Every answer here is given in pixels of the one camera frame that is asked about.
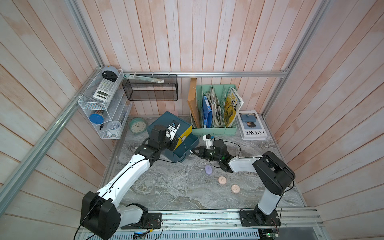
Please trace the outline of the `teal drawer cabinet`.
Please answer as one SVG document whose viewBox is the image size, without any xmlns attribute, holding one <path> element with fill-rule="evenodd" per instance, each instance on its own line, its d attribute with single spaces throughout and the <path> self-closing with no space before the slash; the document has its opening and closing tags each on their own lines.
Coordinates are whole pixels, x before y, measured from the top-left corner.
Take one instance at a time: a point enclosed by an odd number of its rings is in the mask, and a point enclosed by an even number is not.
<svg viewBox="0 0 384 240">
<path fill-rule="evenodd" d="M 152 124 L 150 124 L 148 126 L 147 132 L 148 132 L 149 136 L 151 137 L 153 135 L 152 134 L 152 130 L 153 129 L 157 130 L 158 126 L 160 126 L 161 135 L 164 135 L 165 141 L 169 140 L 169 138 L 167 138 L 166 134 L 167 134 L 168 126 L 172 123 L 172 121 L 176 121 L 176 122 L 178 122 L 180 124 L 190 124 L 190 125 L 192 125 L 191 123 L 186 122 L 185 120 L 177 117 L 176 115 L 174 115 L 174 114 L 172 114 L 170 112 L 165 112 L 163 115 L 161 115 Z M 162 152 L 162 155 L 166 158 L 166 160 L 169 160 L 170 162 L 173 162 L 173 152 L 166 148 Z"/>
</svg>

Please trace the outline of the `yellow drawer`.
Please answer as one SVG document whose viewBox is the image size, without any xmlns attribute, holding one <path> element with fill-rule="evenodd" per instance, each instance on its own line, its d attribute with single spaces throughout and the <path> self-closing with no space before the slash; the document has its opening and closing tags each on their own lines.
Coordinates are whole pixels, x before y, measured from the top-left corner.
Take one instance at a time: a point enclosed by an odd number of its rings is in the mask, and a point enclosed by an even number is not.
<svg viewBox="0 0 384 240">
<path fill-rule="evenodd" d="M 192 125 L 190 124 L 180 124 L 180 127 L 177 130 L 178 135 L 178 143 L 176 148 L 178 148 L 180 145 L 182 145 L 182 141 L 185 141 L 185 139 L 192 133 Z"/>
</svg>

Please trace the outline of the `purple earphone case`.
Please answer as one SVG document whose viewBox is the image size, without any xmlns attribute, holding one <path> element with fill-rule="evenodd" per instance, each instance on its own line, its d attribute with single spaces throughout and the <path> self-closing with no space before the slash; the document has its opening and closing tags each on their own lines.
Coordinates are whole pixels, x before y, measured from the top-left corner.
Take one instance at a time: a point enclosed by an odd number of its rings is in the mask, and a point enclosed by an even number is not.
<svg viewBox="0 0 384 240">
<path fill-rule="evenodd" d="M 205 172 L 207 175 L 211 175 L 213 172 L 212 166 L 211 165 L 206 165 L 205 166 Z"/>
</svg>

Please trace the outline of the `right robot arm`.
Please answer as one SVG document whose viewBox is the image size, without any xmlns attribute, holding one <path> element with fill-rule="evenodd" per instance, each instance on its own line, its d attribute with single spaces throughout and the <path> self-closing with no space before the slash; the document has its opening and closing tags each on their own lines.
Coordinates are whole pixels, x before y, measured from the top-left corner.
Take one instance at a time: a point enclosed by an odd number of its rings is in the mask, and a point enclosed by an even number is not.
<svg viewBox="0 0 384 240">
<path fill-rule="evenodd" d="M 229 154 L 227 145 L 222 139 L 213 141 L 210 148 L 200 146 L 191 152 L 201 159 L 218 162 L 219 167 L 228 173 L 258 174 L 265 191 L 253 211 L 239 210 L 243 227 L 281 225 L 277 207 L 283 194 L 293 188 L 296 175 L 277 155 L 265 152 L 257 157 L 239 158 Z"/>
</svg>

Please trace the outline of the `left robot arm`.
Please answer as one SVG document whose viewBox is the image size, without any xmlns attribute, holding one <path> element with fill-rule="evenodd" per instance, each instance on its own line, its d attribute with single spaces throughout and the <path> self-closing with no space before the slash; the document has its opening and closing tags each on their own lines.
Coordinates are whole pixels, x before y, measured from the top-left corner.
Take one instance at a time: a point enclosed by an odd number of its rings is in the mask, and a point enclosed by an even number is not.
<svg viewBox="0 0 384 240">
<path fill-rule="evenodd" d="M 128 164 L 109 183 L 95 193 L 86 193 L 82 200 L 80 225 L 103 240 L 108 240 L 123 227 L 149 226 L 146 207 L 138 203 L 120 207 L 120 203 L 136 180 L 160 159 L 162 151 L 176 148 L 179 127 L 178 122 L 172 122 L 168 127 L 154 126 Z"/>
</svg>

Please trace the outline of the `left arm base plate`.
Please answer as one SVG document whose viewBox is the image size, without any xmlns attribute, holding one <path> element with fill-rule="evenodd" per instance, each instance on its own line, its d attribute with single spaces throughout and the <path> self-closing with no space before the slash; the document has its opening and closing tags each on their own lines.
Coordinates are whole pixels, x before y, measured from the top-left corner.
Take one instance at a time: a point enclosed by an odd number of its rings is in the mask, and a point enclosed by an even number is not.
<svg viewBox="0 0 384 240">
<path fill-rule="evenodd" d="M 144 214 L 141 220 L 136 224 L 129 224 L 120 227 L 122 230 L 132 230 L 132 229 L 160 229 L 162 227 L 161 224 L 162 213 L 148 213 Z"/>
</svg>

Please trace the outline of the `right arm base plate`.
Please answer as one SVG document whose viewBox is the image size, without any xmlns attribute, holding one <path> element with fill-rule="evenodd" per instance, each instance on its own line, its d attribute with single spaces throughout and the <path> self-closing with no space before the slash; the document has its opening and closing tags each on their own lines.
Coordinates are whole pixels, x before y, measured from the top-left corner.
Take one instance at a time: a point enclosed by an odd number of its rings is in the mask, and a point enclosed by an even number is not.
<svg viewBox="0 0 384 240">
<path fill-rule="evenodd" d="M 259 210 L 239 210 L 239 216 L 243 227 L 279 227 L 281 225 L 280 216 L 277 211 L 270 215 L 265 215 Z"/>
</svg>

